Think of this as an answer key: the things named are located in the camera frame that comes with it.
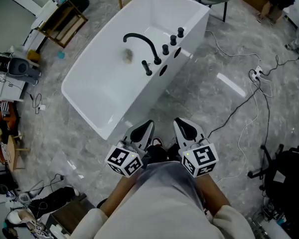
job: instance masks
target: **freestanding bathtub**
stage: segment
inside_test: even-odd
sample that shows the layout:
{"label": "freestanding bathtub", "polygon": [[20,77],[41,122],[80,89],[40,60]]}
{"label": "freestanding bathtub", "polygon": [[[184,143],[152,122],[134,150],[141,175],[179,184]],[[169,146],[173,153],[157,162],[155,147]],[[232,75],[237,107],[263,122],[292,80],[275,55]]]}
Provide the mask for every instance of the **freestanding bathtub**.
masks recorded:
{"label": "freestanding bathtub", "polygon": [[[142,121],[177,72],[202,43],[209,8],[193,0],[133,0],[93,38],[65,77],[62,93],[103,138],[118,136]],[[170,45],[170,36],[184,28],[184,37]],[[155,45],[161,64],[154,64],[150,46],[127,33],[138,33]],[[162,45],[169,54],[163,55]],[[123,51],[133,52],[126,63]],[[142,61],[150,63],[147,76]]]}

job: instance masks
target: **shoe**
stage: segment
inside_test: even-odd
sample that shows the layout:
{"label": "shoe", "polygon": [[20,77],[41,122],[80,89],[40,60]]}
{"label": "shoe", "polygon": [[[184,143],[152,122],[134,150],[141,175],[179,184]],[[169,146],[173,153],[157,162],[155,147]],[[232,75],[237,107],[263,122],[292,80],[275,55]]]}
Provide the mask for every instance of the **shoe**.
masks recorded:
{"label": "shoe", "polygon": [[153,146],[158,146],[163,148],[163,141],[159,137],[153,139]]}
{"label": "shoe", "polygon": [[256,15],[256,19],[259,23],[261,23],[263,21],[263,18],[260,17],[260,13]]}
{"label": "shoe", "polygon": [[78,197],[78,196],[80,195],[80,192],[79,192],[77,189],[73,188],[71,185],[68,185],[68,186],[66,186],[66,187],[72,188],[72,189],[74,190],[74,194],[75,194],[75,196]]}

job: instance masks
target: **black faucet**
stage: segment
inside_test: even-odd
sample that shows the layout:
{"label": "black faucet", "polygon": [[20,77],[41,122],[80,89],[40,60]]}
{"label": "black faucet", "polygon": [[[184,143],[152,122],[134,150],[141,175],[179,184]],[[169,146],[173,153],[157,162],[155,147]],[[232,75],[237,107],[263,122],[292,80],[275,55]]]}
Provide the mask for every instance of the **black faucet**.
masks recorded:
{"label": "black faucet", "polygon": [[136,38],[139,38],[139,39],[147,42],[149,44],[150,48],[151,48],[151,51],[152,51],[153,55],[154,55],[154,63],[156,65],[159,65],[161,63],[161,59],[158,57],[158,55],[156,53],[156,50],[155,50],[155,46],[154,46],[154,44],[152,43],[151,40],[149,40],[147,37],[145,37],[141,34],[129,33],[129,34],[124,35],[123,42],[126,42],[129,37],[136,37]]}

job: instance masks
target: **marble floor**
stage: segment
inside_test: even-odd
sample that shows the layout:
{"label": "marble floor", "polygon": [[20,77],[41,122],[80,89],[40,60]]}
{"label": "marble floor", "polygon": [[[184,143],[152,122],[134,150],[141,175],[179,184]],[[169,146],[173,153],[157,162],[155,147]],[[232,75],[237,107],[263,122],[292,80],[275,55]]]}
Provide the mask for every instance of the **marble floor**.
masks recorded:
{"label": "marble floor", "polygon": [[[89,21],[65,49],[49,40],[44,44],[41,50],[42,78],[37,86],[29,87],[28,92],[33,95],[41,93],[42,103],[47,105],[47,109],[36,115],[29,97],[18,104],[20,130],[25,133],[24,145],[31,147],[29,154],[22,155],[26,169],[15,172],[22,189],[29,189],[40,179],[44,179],[47,185],[55,173],[60,173],[66,176],[64,183],[70,183],[86,193],[96,205],[108,196],[118,181],[119,176],[104,163],[110,146],[116,142],[99,137],[61,93],[61,83],[75,60],[118,11],[117,0],[90,0],[90,6],[84,12]],[[276,26],[271,26],[268,21],[260,24],[255,19],[256,10],[242,0],[228,3],[225,23],[220,20],[222,13],[223,4],[212,7],[207,29],[214,32],[219,45],[228,53],[258,53],[265,72],[275,67],[276,54],[281,61],[297,57],[284,48],[296,32],[285,19]],[[57,57],[58,51],[65,53],[64,59]],[[245,98],[217,79],[216,75],[222,73],[229,77],[249,95],[248,71],[255,69],[257,62],[256,56],[224,55],[217,49],[213,36],[205,33],[204,43],[148,115],[155,121],[155,134],[163,139],[165,145],[171,144],[174,141],[172,121],[175,117],[193,120],[206,133],[220,126]],[[272,81],[273,97],[268,98],[270,125],[267,147],[273,152],[279,143],[299,145],[299,61],[279,67],[268,79]],[[263,83],[262,86],[266,93],[270,93],[269,85]],[[256,98],[259,117],[244,131],[240,141],[247,156],[245,166],[237,141],[244,125],[256,115],[252,99],[224,128],[210,137],[220,159],[212,177],[217,181],[241,171],[239,177],[224,179],[219,186],[232,205],[244,215],[258,208],[263,201],[258,189],[261,181],[247,177],[249,170],[260,167],[262,152],[259,146],[264,142],[267,131],[266,101],[260,93],[256,94]],[[53,187],[56,189],[63,185],[59,183]]]}

